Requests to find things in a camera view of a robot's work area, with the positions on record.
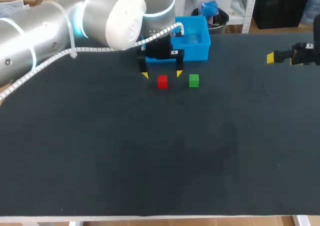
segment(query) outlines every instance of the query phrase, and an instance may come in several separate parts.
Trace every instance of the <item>blue bin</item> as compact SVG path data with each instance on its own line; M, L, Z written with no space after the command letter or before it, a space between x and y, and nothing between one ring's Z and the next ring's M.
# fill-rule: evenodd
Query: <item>blue bin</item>
M177 17L176 22L181 22L184 27L183 37L171 37L174 50L184 49L184 61L206 61L208 60L209 47L211 45L207 20L203 16ZM146 58L147 63L170 62L175 59L157 60Z

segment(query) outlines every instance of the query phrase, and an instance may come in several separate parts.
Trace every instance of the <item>black table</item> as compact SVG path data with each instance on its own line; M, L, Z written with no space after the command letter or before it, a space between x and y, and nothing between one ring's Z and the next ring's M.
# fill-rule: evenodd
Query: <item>black table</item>
M266 64L312 34L211 40L178 79L173 64L145 79L134 51L79 54L10 95L0 214L319 214L320 68Z

